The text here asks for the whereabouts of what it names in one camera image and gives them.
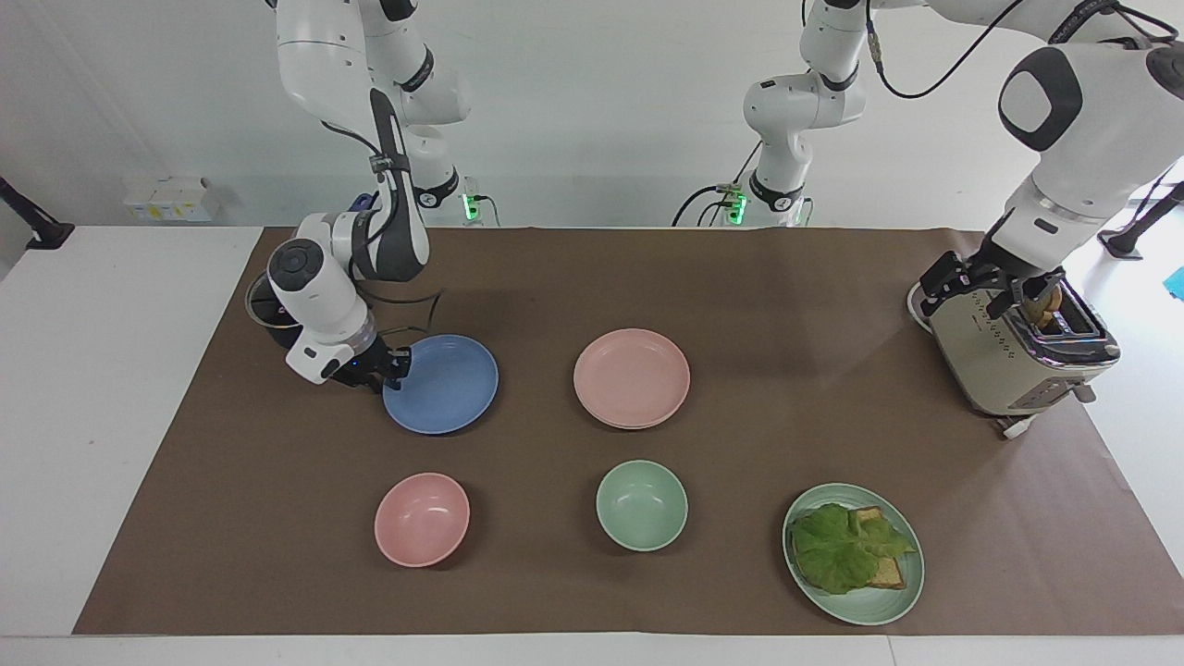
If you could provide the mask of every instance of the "brown paper mat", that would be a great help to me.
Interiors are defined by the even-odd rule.
[[[289,233],[264,232],[76,633],[1184,633],[1184,582],[1085,410],[1002,442],[905,313],[916,276],[976,236],[433,231],[413,286],[374,289],[448,287],[437,331],[484,342],[502,379],[481,421],[433,438],[302,382],[249,321],[243,289]],[[691,364],[687,404],[642,433],[600,425],[571,383],[587,342],[630,326]],[[600,476],[635,457],[690,497],[657,553],[596,519]],[[464,485],[472,525],[443,565],[399,569],[374,510],[424,470]],[[829,481],[881,493],[921,539],[925,593],[889,627],[831,620],[786,571],[785,511]]]

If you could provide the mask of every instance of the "lettuce leaf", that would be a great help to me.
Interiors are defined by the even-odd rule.
[[[861,523],[837,504],[818,507],[793,523],[798,570],[811,585],[830,594],[867,587],[881,557],[912,552],[908,539],[883,518]]]

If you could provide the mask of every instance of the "stacked pink plates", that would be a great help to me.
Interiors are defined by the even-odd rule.
[[[575,361],[575,395],[588,414],[613,428],[652,428],[674,416],[689,391],[687,357],[652,331],[613,331]]]

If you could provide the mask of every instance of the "pink plate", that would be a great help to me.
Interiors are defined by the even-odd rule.
[[[580,403],[614,428],[657,425],[678,411],[689,391],[687,357],[652,331],[613,331],[588,345],[575,361]]]
[[[469,530],[469,497],[450,476],[427,472],[399,481],[378,505],[374,540],[400,566],[431,566]]]

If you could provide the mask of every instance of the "table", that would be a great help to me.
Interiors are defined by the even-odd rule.
[[[1175,232],[1171,224],[1160,229]],[[28,254],[0,283],[0,635],[64,636],[175,412],[233,288],[257,229],[81,229],[63,250]],[[1085,248],[1070,274],[1109,315],[1127,358],[1098,383],[1092,415],[1178,566],[1173,521],[1182,454],[1154,433],[1179,431],[1171,389],[1184,384],[1172,331],[1184,306],[1158,284],[1175,265],[1156,230],[1151,260],[1114,267]],[[1124,314],[1139,318],[1125,319]],[[134,329],[135,335],[128,331]],[[1153,382],[1154,395],[1133,390]],[[577,662],[661,655],[648,662],[1023,662],[1019,657],[1118,655],[1169,662],[1184,639],[695,639],[632,634],[476,638],[0,639],[0,662],[128,662],[185,655],[218,660],[358,662],[431,654],[444,662]]]

